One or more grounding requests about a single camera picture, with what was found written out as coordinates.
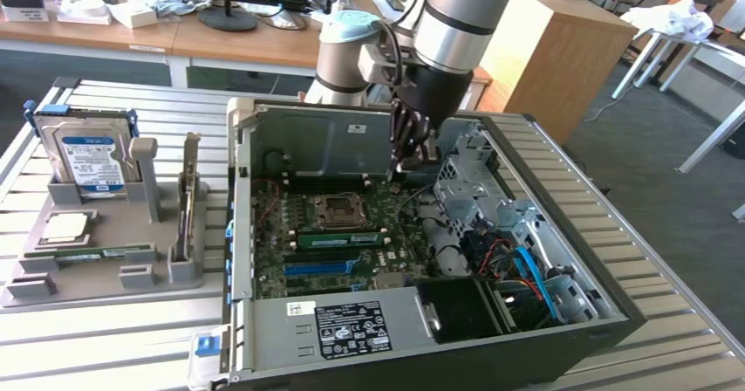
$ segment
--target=robotic arm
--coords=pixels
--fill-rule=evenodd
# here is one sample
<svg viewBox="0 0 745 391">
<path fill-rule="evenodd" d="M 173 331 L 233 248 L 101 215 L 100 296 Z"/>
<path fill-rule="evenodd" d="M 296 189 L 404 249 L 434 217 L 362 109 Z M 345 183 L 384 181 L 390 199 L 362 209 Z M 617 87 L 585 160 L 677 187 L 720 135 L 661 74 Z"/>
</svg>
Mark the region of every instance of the robotic arm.
<svg viewBox="0 0 745 391">
<path fill-rule="evenodd" d="M 376 24 L 384 42 L 361 45 L 361 79 L 393 90 L 389 179 L 440 162 L 438 129 L 457 111 L 508 1 L 409 0 L 396 23 Z M 345 59 L 333 60 L 344 66 Z"/>
</svg>

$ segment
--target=monitor stand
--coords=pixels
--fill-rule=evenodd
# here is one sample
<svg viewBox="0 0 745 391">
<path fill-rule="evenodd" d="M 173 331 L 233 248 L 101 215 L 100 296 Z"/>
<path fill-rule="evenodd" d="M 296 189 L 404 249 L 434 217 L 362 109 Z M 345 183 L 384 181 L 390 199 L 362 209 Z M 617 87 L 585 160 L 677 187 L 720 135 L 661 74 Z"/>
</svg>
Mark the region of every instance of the monitor stand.
<svg viewBox="0 0 745 391">
<path fill-rule="evenodd" d="M 209 7 L 198 12 L 198 21 L 218 31 L 249 31 L 256 27 L 253 14 L 241 9 L 230 9 L 225 0 L 225 8 Z"/>
</svg>

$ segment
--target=motherboard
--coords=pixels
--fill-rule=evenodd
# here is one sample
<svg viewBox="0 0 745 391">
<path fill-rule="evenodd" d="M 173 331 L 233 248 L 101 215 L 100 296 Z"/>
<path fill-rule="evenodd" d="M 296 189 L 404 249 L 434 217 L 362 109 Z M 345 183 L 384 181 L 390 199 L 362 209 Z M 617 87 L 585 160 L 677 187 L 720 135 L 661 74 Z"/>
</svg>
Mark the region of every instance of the motherboard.
<svg viewBox="0 0 745 391">
<path fill-rule="evenodd" d="M 257 179 L 257 298 L 397 288 L 428 277 L 428 241 L 408 209 L 416 186 Z"/>
</svg>

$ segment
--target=hard drive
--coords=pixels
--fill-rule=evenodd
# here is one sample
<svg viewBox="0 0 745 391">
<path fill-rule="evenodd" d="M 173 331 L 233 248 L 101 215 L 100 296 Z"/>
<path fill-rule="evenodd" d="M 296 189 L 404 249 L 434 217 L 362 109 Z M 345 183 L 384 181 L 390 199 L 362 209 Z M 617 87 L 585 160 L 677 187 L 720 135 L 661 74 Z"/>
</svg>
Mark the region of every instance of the hard drive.
<svg viewBox="0 0 745 391">
<path fill-rule="evenodd" d="M 136 121 L 134 111 L 121 109 L 49 105 L 33 114 L 57 183 L 77 184 L 84 197 L 125 194 L 125 184 L 141 180 L 129 155 Z"/>
</svg>

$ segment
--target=aluminum profile table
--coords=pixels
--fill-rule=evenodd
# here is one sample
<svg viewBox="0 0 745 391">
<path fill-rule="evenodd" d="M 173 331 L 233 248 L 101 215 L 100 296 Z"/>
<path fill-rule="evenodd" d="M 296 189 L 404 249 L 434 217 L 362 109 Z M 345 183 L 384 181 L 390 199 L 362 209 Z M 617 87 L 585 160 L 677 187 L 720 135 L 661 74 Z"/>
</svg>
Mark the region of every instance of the aluminum profile table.
<svg viewBox="0 0 745 391">
<path fill-rule="evenodd" d="M 43 104 L 134 107 L 161 146 L 158 180 L 174 180 L 188 131 L 202 133 L 209 184 L 206 275 L 196 290 L 0 309 L 0 389 L 186 389 L 188 341 L 220 324 L 226 199 L 225 103 L 236 93 L 80 81 Z M 741 344 L 670 271 L 541 128 L 494 117 L 550 195 L 621 281 L 649 322 L 538 390 L 745 390 Z M 47 196 L 51 167 L 24 127 L 0 168 L 0 283 Z M 508 177 L 520 195 L 522 187 Z"/>
</svg>

